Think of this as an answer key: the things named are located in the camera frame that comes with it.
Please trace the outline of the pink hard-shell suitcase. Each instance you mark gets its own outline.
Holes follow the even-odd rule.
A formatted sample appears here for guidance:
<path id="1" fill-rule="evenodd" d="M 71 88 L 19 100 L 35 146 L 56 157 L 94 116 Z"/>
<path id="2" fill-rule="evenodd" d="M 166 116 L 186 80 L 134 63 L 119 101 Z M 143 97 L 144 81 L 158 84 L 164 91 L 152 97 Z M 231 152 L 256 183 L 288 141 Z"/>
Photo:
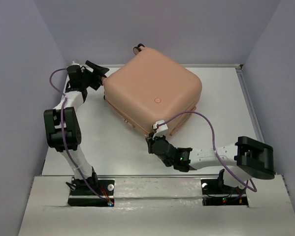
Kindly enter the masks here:
<path id="1" fill-rule="evenodd" d="M 172 136 L 190 118 L 200 99 L 200 78 L 179 63 L 143 44 L 135 56 L 103 80 L 105 101 L 135 130 L 147 136 L 153 124 L 179 118 L 168 124 Z"/>

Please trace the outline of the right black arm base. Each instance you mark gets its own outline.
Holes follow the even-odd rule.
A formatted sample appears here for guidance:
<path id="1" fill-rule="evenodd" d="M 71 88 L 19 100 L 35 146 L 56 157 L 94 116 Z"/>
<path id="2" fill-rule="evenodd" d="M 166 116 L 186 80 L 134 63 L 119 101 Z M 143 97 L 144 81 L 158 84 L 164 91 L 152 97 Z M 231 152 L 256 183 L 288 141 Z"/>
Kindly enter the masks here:
<path id="1" fill-rule="evenodd" d="M 244 189 L 219 184 L 217 179 L 202 179 L 202 205 L 208 206 L 248 206 Z"/>

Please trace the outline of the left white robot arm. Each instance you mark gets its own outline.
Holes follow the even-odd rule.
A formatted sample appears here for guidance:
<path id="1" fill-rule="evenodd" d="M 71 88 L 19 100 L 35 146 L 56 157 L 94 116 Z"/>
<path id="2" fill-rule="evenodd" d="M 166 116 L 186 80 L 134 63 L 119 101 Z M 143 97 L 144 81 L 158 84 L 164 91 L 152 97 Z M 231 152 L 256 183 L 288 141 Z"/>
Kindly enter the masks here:
<path id="1" fill-rule="evenodd" d="M 98 90 L 102 86 L 109 69 L 86 61 L 85 65 L 73 64 L 57 69 L 50 77 L 62 71 L 68 75 L 65 89 L 60 90 L 53 83 L 50 84 L 61 94 L 62 99 L 54 108 L 43 113 L 47 144 L 60 153 L 73 170 L 74 179 L 68 184 L 70 189 L 97 195 L 100 184 L 80 146 L 82 134 L 76 111 L 85 103 L 88 88 Z"/>

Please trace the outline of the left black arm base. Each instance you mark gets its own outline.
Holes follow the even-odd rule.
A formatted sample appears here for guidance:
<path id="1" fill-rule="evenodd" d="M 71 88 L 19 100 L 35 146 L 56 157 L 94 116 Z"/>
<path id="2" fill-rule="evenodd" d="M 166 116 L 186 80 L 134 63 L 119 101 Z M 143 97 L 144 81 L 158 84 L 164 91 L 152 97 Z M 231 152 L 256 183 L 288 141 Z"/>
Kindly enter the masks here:
<path id="1" fill-rule="evenodd" d="M 67 204 L 71 207 L 114 207 L 115 179 L 99 178 L 97 187 L 90 183 L 96 194 L 84 181 L 72 178 L 66 185 L 69 187 Z"/>

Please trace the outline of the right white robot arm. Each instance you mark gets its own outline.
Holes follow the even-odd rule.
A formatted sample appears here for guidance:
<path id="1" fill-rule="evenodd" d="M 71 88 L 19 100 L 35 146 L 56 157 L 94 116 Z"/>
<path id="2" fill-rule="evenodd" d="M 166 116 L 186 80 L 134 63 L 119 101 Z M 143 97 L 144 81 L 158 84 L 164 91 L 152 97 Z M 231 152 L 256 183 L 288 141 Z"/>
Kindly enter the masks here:
<path id="1" fill-rule="evenodd" d="M 246 136 L 238 137 L 234 144 L 209 150 L 174 147 L 165 136 L 157 137 L 153 133 L 145 140 L 150 154 L 177 171 L 221 167 L 216 186 L 223 193 L 240 186 L 256 192 L 255 185 L 248 181 L 275 178 L 273 147 Z"/>

